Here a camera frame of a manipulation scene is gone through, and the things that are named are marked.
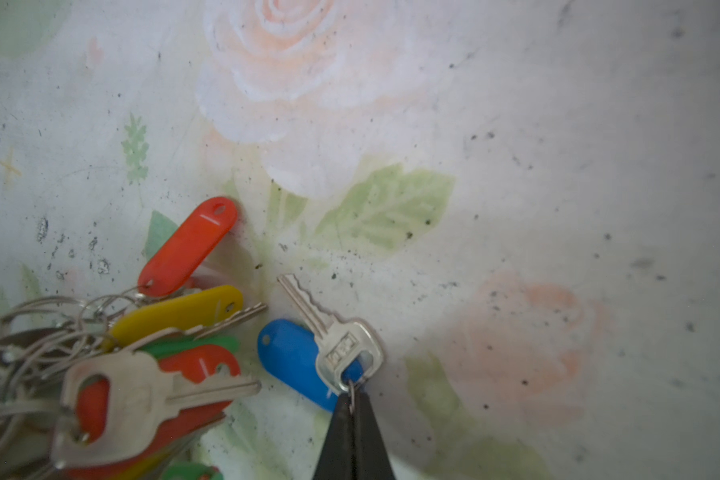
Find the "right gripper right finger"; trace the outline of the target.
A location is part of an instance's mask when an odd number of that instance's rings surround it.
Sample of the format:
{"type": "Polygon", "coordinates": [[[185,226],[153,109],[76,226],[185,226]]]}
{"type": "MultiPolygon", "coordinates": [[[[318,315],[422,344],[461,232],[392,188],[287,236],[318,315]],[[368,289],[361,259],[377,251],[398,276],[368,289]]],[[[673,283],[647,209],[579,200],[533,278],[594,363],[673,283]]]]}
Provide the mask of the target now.
{"type": "Polygon", "coordinates": [[[395,480],[368,394],[352,394],[352,471],[356,480],[395,480]]]}

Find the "blue tagged key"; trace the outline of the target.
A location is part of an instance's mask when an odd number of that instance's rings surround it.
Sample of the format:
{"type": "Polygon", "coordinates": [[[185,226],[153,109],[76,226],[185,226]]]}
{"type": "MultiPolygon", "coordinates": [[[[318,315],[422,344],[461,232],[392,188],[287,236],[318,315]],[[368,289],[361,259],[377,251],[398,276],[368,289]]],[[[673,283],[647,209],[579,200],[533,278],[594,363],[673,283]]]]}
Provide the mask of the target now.
{"type": "Polygon", "coordinates": [[[259,361],[267,373],[331,412],[340,395],[380,370],[386,360],[381,341],[365,320],[323,308],[294,274],[280,275],[278,283],[302,322],[267,323],[257,339],[259,361]]]}

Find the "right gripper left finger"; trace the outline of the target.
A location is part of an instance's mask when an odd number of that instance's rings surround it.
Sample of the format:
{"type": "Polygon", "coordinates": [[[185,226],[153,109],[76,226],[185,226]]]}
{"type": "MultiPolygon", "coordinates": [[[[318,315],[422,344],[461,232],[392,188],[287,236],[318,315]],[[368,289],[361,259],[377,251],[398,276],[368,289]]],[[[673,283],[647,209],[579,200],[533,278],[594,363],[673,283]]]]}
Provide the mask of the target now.
{"type": "Polygon", "coordinates": [[[338,397],[313,474],[314,480],[354,478],[354,417],[349,394],[338,397]]]}

